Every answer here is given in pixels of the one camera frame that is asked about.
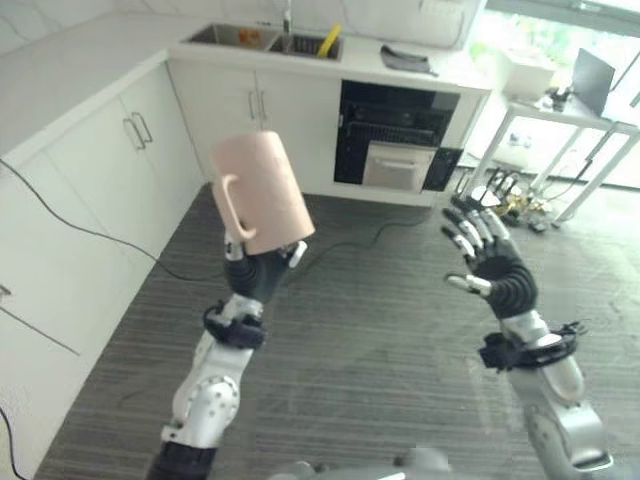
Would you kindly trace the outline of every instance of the yellow sponge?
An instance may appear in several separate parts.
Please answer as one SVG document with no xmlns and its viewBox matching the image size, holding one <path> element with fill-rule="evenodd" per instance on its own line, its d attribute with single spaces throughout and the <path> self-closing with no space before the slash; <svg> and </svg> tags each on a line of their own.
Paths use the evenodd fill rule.
<svg viewBox="0 0 640 480">
<path fill-rule="evenodd" d="M 340 35 L 341 31 L 342 25 L 337 24 L 333 26 L 333 28 L 329 32 L 329 35 L 327 35 L 327 38 L 325 38 L 324 42 L 322 42 L 322 45 L 320 45 L 320 49 L 318 50 L 319 58 L 327 58 L 327 55 L 329 55 L 329 50 L 331 50 L 331 47 L 338 39 L 338 35 Z"/>
</svg>

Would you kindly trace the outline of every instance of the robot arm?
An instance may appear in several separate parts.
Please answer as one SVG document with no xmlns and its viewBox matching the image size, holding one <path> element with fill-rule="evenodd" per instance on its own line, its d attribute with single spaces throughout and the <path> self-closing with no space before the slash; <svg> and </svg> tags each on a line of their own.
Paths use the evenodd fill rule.
<svg viewBox="0 0 640 480">
<path fill-rule="evenodd" d="M 442 230 L 471 274 L 449 274 L 445 281 L 484 298 L 500 320 L 501 332 L 485 338 L 480 354 L 488 368 L 508 371 L 547 476 L 578 480 L 610 468 L 604 429 L 573 357 L 579 328 L 552 331 L 540 317 L 535 280 L 495 213 L 471 198 L 454 197 L 452 204 L 443 213 L 458 231 Z"/>
<path fill-rule="evenodd" d="M 225 276 L 233 294 L 204 314 L 193 365 L 175 393 L 173 418 L 147 480 L 205 480 L 227 426 L 240 406 L 240 380 L 253 352 L 264 343 L 263 305 L 306 250 L 297 242 L 248 256 L 225 236 Z"/>
</svg>

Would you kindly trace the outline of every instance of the white wall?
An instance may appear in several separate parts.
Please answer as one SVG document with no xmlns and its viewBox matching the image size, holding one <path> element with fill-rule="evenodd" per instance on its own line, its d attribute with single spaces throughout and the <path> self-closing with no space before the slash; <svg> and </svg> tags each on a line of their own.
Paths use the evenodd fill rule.
<svg viewBox="0 0 640 480">
<path fill-rule="evenodd" d="M 121 9 L 282 25 L 286 0 L 114 0 Z M 486 0 L 292 0 L 293 28 L 462 48 Z"/>
<path fill-rule="evenodd" d="M 282 24 L 286 0 L 0 0 L 0 56 L 99 15 L 156 12 Z M 486 0 L 293 0 L 293 28 L 463 48 Z"/>
<path fill-rule="evenodd" d="M 0 55 L 115 7 L 113 0 L 0 0 Z"/>
</svg>

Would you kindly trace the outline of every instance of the dark grey carpet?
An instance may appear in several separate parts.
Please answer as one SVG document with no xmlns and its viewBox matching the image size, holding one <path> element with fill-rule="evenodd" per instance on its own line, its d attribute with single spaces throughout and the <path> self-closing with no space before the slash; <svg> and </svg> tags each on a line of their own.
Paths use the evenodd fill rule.
<svg viewBox="0 0 640 480">
<path fill-rule="evenodd" d="M 578 360 L 612 450 L 623 457 L 640 446 L 639 198 L 601 190 L 559 231 L 514 233 L 539 279 L 545 318 L 588 320 Z M 445 202 L 441 196 L 439 207 Z M 463 268 L 438 231 L 439 216 L 324 197 L 308 205 L 318 233 L 301 270 L 335 242 L 367 242 L 387 221 L 429 218 L 387 229 L 371 249 L 336 249 L 306 275 L 292 275 L 267 309 L 269 341 L 245 374 L 214 477 L 263 479 L 299 459 L 388 462 L 428 444 L 462 472 L 541 478 L 506 377 L 485 370 L 475 353 L 495 320 L 482 301 L 442 283 Z M 204 189 L 162 258 L 183 274 L 215 273 L 221 240 Z M 201 334 L 200 315 L 226 294 L 221 279 L 189 284 L 156 268 L 37 478 L 143 478 Z"/>
</svg>

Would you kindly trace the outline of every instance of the oven door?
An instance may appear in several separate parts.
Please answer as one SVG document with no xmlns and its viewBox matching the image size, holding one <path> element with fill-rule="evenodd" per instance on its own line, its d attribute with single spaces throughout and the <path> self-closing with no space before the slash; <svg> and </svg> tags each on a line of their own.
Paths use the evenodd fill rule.
<svg viewBox="0 0 640 480">
<path fill-rule="evenodd" d="M 362 185 L 420 193 L 437 148 L 370 142 Z"/>
</svg>

